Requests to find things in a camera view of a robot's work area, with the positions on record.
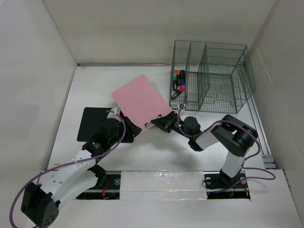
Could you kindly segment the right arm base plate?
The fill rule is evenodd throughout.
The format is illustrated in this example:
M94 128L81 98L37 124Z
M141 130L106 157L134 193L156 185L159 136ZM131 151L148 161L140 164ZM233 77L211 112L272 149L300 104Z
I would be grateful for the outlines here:
M249 187L243 172L239 173L232 183L224 184L218 172L207 172L201 185L206 189L208 200L250 199Z

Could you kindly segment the orange highlighter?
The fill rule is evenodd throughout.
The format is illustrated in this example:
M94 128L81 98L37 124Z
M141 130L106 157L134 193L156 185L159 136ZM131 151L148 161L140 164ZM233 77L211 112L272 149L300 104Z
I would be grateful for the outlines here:
M180 77L181 77L181 72L178 70L178 71L176 71L176 78L180 79Z

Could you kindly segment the green highlighter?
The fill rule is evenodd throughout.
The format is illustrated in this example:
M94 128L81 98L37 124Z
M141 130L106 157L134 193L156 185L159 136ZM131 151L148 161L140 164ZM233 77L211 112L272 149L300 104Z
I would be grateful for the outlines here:
M173 91L178 90L178 84L177 84L177 76L173 77Z

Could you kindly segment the blue highlighter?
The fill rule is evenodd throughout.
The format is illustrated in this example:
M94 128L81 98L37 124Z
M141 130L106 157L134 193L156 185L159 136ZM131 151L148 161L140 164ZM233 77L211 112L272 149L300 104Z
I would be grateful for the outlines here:
M181 76L182 76L183 78L185 78L185 77L186 77L186 71L185 71L185 70L181 70L180 72L181 72Z

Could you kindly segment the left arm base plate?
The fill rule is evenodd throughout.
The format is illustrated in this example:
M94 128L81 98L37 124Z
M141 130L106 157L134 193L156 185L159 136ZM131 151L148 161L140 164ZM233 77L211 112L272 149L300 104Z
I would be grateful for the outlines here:
M121 173L107 174L104 184L87 189L76 197L77 200L117 200L120 198Z

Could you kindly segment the purple highlighter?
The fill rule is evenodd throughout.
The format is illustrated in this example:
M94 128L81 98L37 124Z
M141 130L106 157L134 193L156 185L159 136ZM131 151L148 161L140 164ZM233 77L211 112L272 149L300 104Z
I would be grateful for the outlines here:
M183 78L183 77L180 77L179 79L178 79L178 85L184 85L185 84L185 78Z

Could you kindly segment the pink clipboard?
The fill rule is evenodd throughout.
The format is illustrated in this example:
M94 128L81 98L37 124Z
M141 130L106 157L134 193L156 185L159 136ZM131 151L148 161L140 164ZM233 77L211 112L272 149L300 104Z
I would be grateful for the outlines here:
M112 92L117 106L130 121L147 130L145 124L159 115L166 116L172 109L145 75L141 75Z

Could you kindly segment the green clipboard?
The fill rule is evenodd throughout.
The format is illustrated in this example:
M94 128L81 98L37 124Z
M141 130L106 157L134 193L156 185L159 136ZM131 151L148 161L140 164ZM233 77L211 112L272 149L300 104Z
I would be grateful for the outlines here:
M154 81L151 81L151 83L154 86L154 88L160 93L160 90L159 90L158 86L156 85L156 83Z

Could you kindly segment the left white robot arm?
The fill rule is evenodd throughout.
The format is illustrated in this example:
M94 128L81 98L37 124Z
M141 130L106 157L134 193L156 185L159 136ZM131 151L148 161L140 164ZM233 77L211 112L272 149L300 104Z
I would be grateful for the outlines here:
M66 202L86 189L105 185L106 170L98 163L117 145L132 143L141 131L127 116L108 110L99 130L84 141L81 150L70 162L45 171L51 176L41 183L30 181L24 187L21 212L37 228L49 227Z

